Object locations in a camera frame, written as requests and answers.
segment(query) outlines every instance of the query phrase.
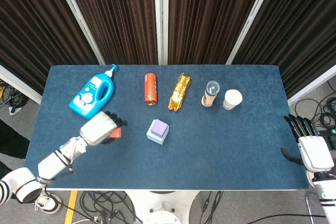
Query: blue tablecloth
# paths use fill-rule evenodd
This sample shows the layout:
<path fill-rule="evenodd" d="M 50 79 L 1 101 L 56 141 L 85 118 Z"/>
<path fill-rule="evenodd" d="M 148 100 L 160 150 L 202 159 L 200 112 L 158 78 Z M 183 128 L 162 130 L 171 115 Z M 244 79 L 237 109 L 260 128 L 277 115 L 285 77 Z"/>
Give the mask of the blue tablecloth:
<path fill-rule="evenodd" d="M 57 179 L 53 188 L 253 190 L 308 188 L 305 169 L 287 161 L 284 146 L 298 147 L 283 116 L 287 98 L 276 66 L 133 66 L 120 65 L 115 91 L 103 110 L 128 121 L 122 138 L 88 147 L 75 160 L 74 173 Z M 29 146 L 26 166 L 37 175 L 46 156 L 79 135 L 87 120 L 68 108 L 90 77 L 110 66 L 53 66 Z M 144 75 L 158 78 L 158 104 L 144 103 Z M 193 80 L 178 112 L 168 110 L 182 72 Z M 201 105 L 206 84 L 216 80 L 220 92 L 211 108 Z M 223 109 L 224 93 L 237 89 L 243 102 Z M 163 145 L 146 132 L 153 119 L 169 125 Z"/>

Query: purple box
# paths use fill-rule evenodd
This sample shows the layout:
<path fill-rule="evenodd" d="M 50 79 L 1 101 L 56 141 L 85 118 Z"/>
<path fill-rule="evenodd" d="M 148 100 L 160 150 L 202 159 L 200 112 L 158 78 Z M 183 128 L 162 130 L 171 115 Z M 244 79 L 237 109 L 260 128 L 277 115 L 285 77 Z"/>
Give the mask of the purple box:
<path fill-rule="evenodd" d="M 151 128 L 151 132 L 155 136 L 162 138 L 164 133 L 166 133 L 167 129 L 168 129 L 168 124 L 160 121 L 159 119 L 155 119 L 155 123 Z"/>

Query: white paper cup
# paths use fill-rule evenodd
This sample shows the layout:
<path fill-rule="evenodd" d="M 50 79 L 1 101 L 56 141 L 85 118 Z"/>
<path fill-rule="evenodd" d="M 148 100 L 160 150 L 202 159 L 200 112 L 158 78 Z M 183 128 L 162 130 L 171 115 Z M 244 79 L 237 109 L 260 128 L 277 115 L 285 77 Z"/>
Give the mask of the white paper cup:
<path fill-rule="evenodd" d="M 238 104 L 240 104 L 243 100 L 243 96 L 238 90 L 230 89 L 226 91 L 224 96 L 223 107 L 226 110 L 231 110 Z"/>

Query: orange object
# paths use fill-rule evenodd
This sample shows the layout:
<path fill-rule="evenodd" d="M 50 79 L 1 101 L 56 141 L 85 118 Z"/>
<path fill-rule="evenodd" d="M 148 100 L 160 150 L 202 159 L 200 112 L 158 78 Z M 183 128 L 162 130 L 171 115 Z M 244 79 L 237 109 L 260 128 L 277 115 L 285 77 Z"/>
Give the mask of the orange object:
<path fill-rule="evenodd" d="M 147 73 L 145 75 L 145 103 L 147 105 L 155 105 L 158 102 L 157 94 L 156 75 Z"/>
<path fill-rule="evenodd" d="M 121 128 L 116 128 L 111 134 L 110 138 L 121 138 Z"/>

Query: orange can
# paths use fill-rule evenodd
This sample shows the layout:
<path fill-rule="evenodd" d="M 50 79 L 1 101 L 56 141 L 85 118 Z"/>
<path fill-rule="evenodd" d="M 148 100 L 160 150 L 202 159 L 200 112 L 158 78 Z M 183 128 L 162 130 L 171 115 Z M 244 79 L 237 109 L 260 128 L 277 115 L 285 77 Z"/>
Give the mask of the orange can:
<path fill-rule="evenodd" d="M 156 89 L 156 75 L 147 73 L 145 75 L 145 103 L 147 105 L 155 105 L 158 102 Z"/>

